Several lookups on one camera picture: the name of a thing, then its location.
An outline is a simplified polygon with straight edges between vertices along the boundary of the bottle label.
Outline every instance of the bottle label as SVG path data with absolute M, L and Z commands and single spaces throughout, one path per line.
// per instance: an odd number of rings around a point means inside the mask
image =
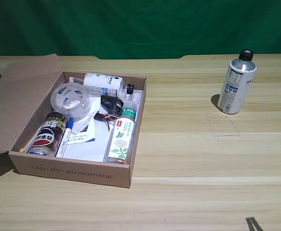
M 130 108 L 130 107 L 123 108 L 121 116 L 124 116 L 124 115 L 130 116 L 133 119 L 135 119 L 136 118 L 136 111 L 133 108 Z
M 116 120 L 108 157 L 125 159 L 129 151 L 134 122 L 128 118 Z
M 87 73 L 83 85 L 89 94 L 118 97 L 122 81 L 121 77 Z
M 235 114 L 239 112 L 244 102 L 247 90 L 254 77 L 255 70 L 242 72 L 236 70 L 232 66 L 229 66 L 217 103 L 221 111 L 228 114 Z

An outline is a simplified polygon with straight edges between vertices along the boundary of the black bottle cap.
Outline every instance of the black bottle cap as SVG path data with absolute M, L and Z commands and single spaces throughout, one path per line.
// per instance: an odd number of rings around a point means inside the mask
M 251 61 L 253 59 L 254 52 L 252 50 L 242 50 L 239 59 L 244 60 L 244 61 Z
M 134 84 L 128 84 L 127 85 L 127 89 L 126 89 L 126 93 L 129 94 L 129 95 L 132 95 L 134 92 Z

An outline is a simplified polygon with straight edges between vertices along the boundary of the green cloth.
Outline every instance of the green cloth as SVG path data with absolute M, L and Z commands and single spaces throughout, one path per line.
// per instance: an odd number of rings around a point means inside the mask
M 0 0 L 0 55 L 281 53 L 281 0 Z

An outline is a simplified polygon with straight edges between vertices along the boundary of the pepsi can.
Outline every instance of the pepsi can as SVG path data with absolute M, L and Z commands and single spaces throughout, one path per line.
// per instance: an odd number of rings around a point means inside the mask
M 31 154 L 55 156 L 67 126 L 67 118 L 58 112 L 49 113 L 40 128 L 32 147 Z

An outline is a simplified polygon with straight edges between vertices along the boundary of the open cardboard box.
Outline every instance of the open cardboard box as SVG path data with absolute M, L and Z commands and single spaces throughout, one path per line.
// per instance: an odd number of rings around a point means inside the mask
M 145 104 L 145 77 L 111 74 L 134 84 L 136 90 L 143 90 L 129 164 L 19 152 L 52 111 L 52 91 L 68 82 L 69 77 L 83 79 L 87 72 L 62 71 L 55 54 L 8 65 L 1 72 L 0 79 L 0 154 L 9 152 L 9 157 L 20 174 L 129 188 Z

